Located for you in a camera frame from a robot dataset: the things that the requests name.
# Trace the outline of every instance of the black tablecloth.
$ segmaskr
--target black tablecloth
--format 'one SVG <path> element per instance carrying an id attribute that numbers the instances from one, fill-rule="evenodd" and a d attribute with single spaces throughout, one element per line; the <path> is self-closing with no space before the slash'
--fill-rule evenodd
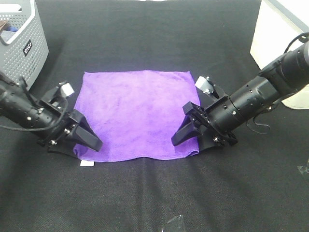
<path id="1" fill-rule="evenodd" d="M 229 94 L 259 71 L 249 53 L 259 0 L 37 5 L 50 49 L 37 97 L 68 80 L 74 105 L 84 71 L 190 71 Z M 280 105 L 260 117 L 270 134 L 241 126 L 233 147 L 93 168 L 48 154 L 31 133 L 1 130 L 0 231 L 157 232 L 182 214 L 189 232 L 307 232 L 309 187 L 297 169 L 309 157 L 307 118 Z"/>

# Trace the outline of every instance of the microfiber cloth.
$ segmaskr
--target microfiber cloth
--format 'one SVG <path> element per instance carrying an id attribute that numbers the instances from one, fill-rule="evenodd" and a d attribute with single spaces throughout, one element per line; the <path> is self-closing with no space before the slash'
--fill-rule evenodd
<path id="1" fill-rule="evenodd" d="M 197 138 L 176 147 L 171 142 L 188 101 L 199 104 L 189 72 L 86 72 L 75 108 L 85 115 L 103 147 L 96 152 L 76 145 L 74 153 L 96 162 L 197 154 Z"/>

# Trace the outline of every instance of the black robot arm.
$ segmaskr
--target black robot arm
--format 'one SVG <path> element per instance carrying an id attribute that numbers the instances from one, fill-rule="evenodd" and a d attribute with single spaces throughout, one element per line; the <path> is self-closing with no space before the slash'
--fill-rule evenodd
<path id="1" fill-rule="evenodd" d="M 15 83 L 0 74 L 0 114 L 22 128 L 0 127 L 30 131 L 39 137 L 40 145 L 71 141 L 99 151 L 102 141 L 91 130 L 85 116 L 75 109 L 68 110 L 67 97 L 73 92 L 68 82 L 62 82 L 37 100 L 27 91 L 23 78 Z"/>
<path id="2" fill-rule="evenodd" d="M 243 87 L 226 95 L 208 78 L 199 77 L 196 86 L 212 100 L 201 107 L 188 102 L 184 107 L 185 119 L 172 137 L 174 146 L 185 140 L 203 137 L 203 149 L 233 145 L 237 139 L 232 130 L 271 111 L 283 99 L 290 97 L 309 84 L 309 42 L 294 51 L 278 57 Z"/>

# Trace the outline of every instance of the cable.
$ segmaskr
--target cable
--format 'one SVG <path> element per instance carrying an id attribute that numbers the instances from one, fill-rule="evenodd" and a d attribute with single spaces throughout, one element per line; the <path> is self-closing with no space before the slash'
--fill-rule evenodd
<path id="1" fill-rule="evenodd" d="M 4 126 L 4 125 L 0 125 L 0 128 L 3 128 L 3 129 L 7 129 L 7 130 L 12 130 L 12 131 L 46 131 L 46 130 L 50 130 L 56 126 L 59 125 L 59 123 L 61 122 L 61 120 L 63 119 L 64 115 L 66 114 L 66 111 L 68 109 L 68 100 L 63 97 L 63 96 L 58 96 L 58 98 L 62 98 L 64 100 L 64 103 L 65 103 L 65 106 L 63 107 L 63 110 L 61 112 L 61 115 L 59 117 L 59 119 L 56 121 L 55 124 L 53 125 L 50 125 L 48 127 L 43 127 L 43 128 L 13 128 L 13 127 L 7 127 L 7 126 Z"/>
<path id="2" fill-rule="evenodd" d="M 270 130 L 270 126 L 269 126 L 269 125 L 263 124 L 263 123 L 257 123 L 257 122 L 255 121 L 256 117 L 258 117 L 259 115 L 260 115 L 260 114 L 258 114 L 257 116 L 255 116 L 255 117 L 253 118 L 254 124 L 257 125 L 257 126 L 261 126 L 261 127 L 267 127 L 268 130 Z M 253 132 L 255 132 L 255 133 L 258 133 L 258 134 L 268 134 L 268 132 L 259 132 L 259 131 L 255 130 L 255 129 L 253 129 L 253 128 L 249 125 L 249 121 L 246 121 L 246 126 L 247 126 L 250 130 L 252 130 Z"/>
<path id="3" fill-rule="evenodd" d="M 287 46 L 287 48 L 285 49 L 284 51 L 284 54 L 288 52 L 288 50 L 290 49 L 291 45 L 296 41 L 298 40 L 299 38 L 301 37 L 308 37 L 309 36 L 309 32 L 305 32 L 305 33 L 301 33 L 299 35 L 297 35 L 290 43 L 289 45 Z"/>

